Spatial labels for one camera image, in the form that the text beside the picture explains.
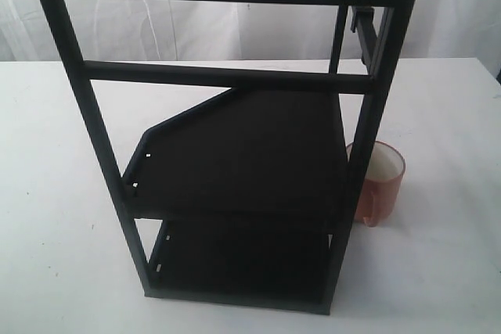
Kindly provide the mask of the pink ceramic mug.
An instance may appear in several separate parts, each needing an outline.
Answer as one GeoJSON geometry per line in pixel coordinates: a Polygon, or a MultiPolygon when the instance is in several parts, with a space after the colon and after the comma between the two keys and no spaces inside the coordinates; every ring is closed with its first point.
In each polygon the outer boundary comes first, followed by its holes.
{"type": "Polygon", "coordinates": [[[356,222],[376,227],[391,215],[405,169],[405,159],[397,149],[375,141],[355,211],[356,222]]]}

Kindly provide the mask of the black metal shelf rack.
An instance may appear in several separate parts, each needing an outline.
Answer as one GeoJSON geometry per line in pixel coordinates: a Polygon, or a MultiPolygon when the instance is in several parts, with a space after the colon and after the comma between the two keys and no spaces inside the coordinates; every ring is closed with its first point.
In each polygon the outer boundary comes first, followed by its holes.
{"type": "Polygon", "coordinates": [[[148,297],[329,314],[415,0],[182,0],[338,8],[325,73],[83,58],[40,0],[148,297]],[[216,87],[120,171],[93,81],[216,87]]]}

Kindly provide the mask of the white backdrop curtain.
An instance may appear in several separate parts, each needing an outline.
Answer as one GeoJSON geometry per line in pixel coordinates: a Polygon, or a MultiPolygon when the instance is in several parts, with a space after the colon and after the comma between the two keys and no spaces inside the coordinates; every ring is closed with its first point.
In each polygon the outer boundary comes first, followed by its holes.
{"type": "MultiPolygon", "coordinates": [[[[86,59],[326,59],[334,7],[67,0],[86,59]]],[[[402,55],[500,65],[500,0],[416,0],[402,55]]],[[[56,60],[38,0],[1,0],[1,58],[56,60]]]]}

